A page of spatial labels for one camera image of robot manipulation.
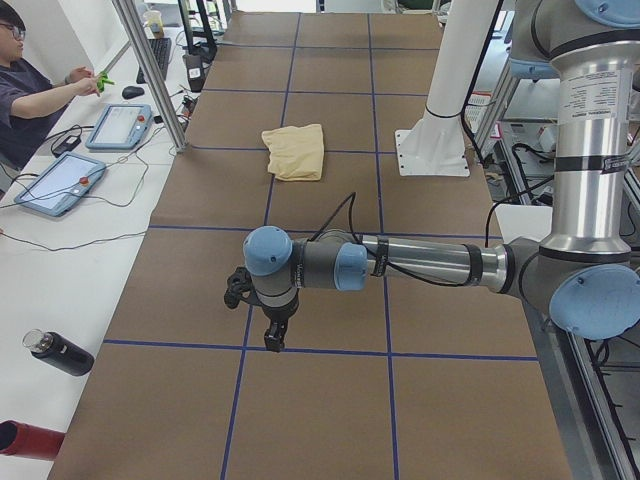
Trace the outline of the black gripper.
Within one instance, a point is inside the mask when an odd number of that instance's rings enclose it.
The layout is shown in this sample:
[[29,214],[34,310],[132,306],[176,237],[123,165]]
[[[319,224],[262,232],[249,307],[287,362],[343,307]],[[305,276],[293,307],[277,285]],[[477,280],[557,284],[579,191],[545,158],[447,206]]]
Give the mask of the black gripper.
[[236,309],[241,302],[262,309],[270,321],[264,333],[265,348],[271,352],[281,352],[285,348],[289,319],[299,307],[298,290],[293,288],[283,295],[268,297],[256,289],[245,267],[237,267],[227,278],[224,303],[229,309]]

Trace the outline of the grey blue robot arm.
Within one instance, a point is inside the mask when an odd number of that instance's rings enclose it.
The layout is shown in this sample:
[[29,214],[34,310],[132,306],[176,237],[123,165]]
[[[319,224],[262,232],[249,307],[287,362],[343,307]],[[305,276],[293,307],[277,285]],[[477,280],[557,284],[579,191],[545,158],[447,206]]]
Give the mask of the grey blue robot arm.
[[432,243],[321,227],[308,239],[263,226],[243,244],[244,263],[224,301],[269,319],[265,346],[280,351],[303,288],[359,291],[368,277],[404,275],[431,285],[483,286],[549,318],[558,328],[604,340],[639,320],[639,269],[620,234],[639,62],[635,1],[519,1],[510,63],[520,78],[557,76],[559,104],[549,230],[532,216],[489,211],[506,228],[499,245]]

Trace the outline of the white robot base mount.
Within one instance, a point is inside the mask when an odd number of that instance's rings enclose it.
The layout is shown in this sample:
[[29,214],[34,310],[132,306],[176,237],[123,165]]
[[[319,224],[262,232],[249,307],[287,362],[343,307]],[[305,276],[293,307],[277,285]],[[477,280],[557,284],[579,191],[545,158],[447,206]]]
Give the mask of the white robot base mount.
[[412,129],[395,132],[402,176],[470,175],[463,131],[465,104],[501,8],[500,1],[451,3],[424,114]]

